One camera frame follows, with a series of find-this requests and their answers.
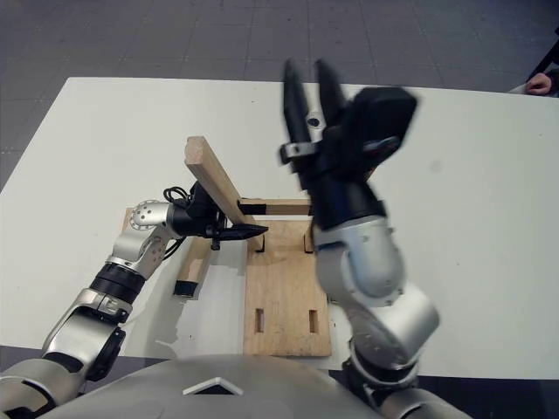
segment wooden post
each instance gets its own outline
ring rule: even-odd
[[[184,163],[227,218],[235,224],[256,223],[253,216],[246,216],[239,209],[237,202],[240,194],[204,137],[190,137],[186,141]],[[247,243],[249,251],[259,251],[264,245],[264,238],[251,237]]]
[[[183,266],[178,272],[175,283],[175,295],[194,297],[197,285],[202,282],[211,255],[211,240],[203,237],[193,237]]]

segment black cable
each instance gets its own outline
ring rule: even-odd
[[[166,188],[163,191],[163,197],[173,205],[177,205],[185,210],[188,209],[188,204],[190,202],[191,196],[181,188],[180,186],[172,186],[171,188]],[[178,238],[169,248],[165,249],[165,256],[163,260],[170,258],[173,254],[181,247],[183,241],[186,237]]]

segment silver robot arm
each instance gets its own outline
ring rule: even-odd
[[[126,335],[119,325],[161,264],[169,240],[181,237],[172,228],[174,211],[173,204],[157,201],[134,208],[103,269],[49,333],[43,356],[0,377],[3,417],[40,416],[75,398],[85,381],[107,375]]]
[[[432,302],[404,280],[387,219],[369,216],[314,231],[316,275],[352,327],[343,368],[352,391],[389,419],[466,419],[416,388],[418,357],[438,326]]]
[[[405,281],[388,216],[367,183],[403,144],[417,100],[396,87],[364,88],[346,100],[333,69],[316,63],[325,127],[312,142],[306,96],[287,61],[284,117],[290,142],[279,150],[313,212],[316,275],[352,327],[343,371],[351,391],[389,419],[466,418],[416,387],[418,357],[438,327],[431,301]]]

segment wooden structure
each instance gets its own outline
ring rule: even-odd
[[[309,214],[305,199],[242,199],[204,137],[187,140],[184,163],[233,223],[257,223],[252,216],[257,214]],[[244,352],[330,355],[326,295],[314,275],[314,257],[304,252],[308,222],[261,224],[269,231],[247,241]],[[204,241],[209,242],[199,239],[195,256],[186,257],[181,280],[200,282],[200,261],[210,252]]]

